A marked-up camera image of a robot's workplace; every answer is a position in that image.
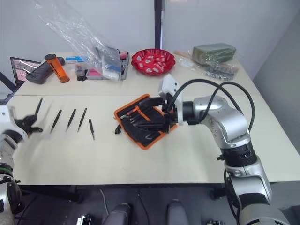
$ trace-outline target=precision screwdriver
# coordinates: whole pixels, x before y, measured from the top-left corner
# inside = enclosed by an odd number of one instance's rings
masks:
[[[36,112],[34,113],[35,115],[38,115],[38,111],[39,111],[39,109],[40,109],[40,107],[41,107],[42,101],[43,101],[43,98],[41,97],[41,99],[40,99],[40,101],[39,101],[39,103],[38,103],[38,105],[37,105]]]
[[[73,117],[75,115],[75,112],[76,112],[76,109],[74,109],[73,112],[72,112],[72,115],[71,115],[71,117],[69,119],[69,122],[67,123],[67,129],[66,129],[66,131],[68,130],[68,128],[69,128],[69,126],[70,126],[70,124],[72,122],[72,119],[73,119]]]
[[[80,119],[80,122],[79,122],[79,127],[78,127],[78,130],[77,130],[77,132],[79,132],[80,126],[81,126],[81,125],[82,125],[82,123],[83,123],[83,119],[84,119],[84,116],[85,116],[86,110],[87,110],[87,108],[85,108],[85,109],[84,109],[84,111],[83,111],[83,114],[82,114],[82,117],[81,117],[81,119]]]
[[[60,109],[59,112],[58,112],[58,114],[57,114],[57,116],[56,116],[56,118],[55,118],[55,120],[54,120],[54,123],[53,123],[53,125],[52,125],[51,130],[50,130],[50,134],[51,134],[51,132],[53,131],[53,129],[54,129],[54,127],[55,127],[55,125],[56,125],[56,123],[57,123],[57,121],[58,121],[58,118],[60,117],[61,111],[62,111],[62,110]]]
[[[92,120],[91,120],[91,119],[89,119],[89,123],[90,123],[90,132],[91,132],[92,135],[93,135],[93,140],[95,140],[94,129],[93,129],[93,124],[92,124]]]

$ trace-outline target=orange cylinder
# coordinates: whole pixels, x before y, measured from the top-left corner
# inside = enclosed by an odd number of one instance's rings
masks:
[[[50,64],[61,83],[66,83],[70,80],[55,54],[46,55],[45,60]]]

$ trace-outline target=plastic bag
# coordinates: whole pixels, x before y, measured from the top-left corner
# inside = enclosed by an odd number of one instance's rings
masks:
[[[119,81],[121,60],[119,51],[101,42],[84,18],[65,0],[33,0],[39,17],[66,40],[86,64],[107,79]]]
[[[232,80],[234,75],[238,72],[237,67],[230,66],[225,63],[212,63],[206,70],[206,75],[219,80]]]
[[[202,75],[205,72],[203,67],[201,67],[200,65],[198,65],[197,63],[193,62],[191,59],[188,59],[186,57],[177,57],[176,61],[181,67],[188,68],[194,72],[200,73]]]

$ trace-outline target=blue label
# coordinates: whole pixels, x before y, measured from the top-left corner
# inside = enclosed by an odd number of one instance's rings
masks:
[[[88,57],[85,56],[67,56],[66,57],[66,61],[68,60],[76,60],[77,62],[84,62],[84,61],[88,61]]]

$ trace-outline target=red plastic bowl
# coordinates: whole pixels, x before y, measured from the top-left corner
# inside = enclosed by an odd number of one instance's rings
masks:
[[[131,65],[140,73],[148,76],[165,74],[175,65],[172,54],[156,48],[138,51],[131,58]]]

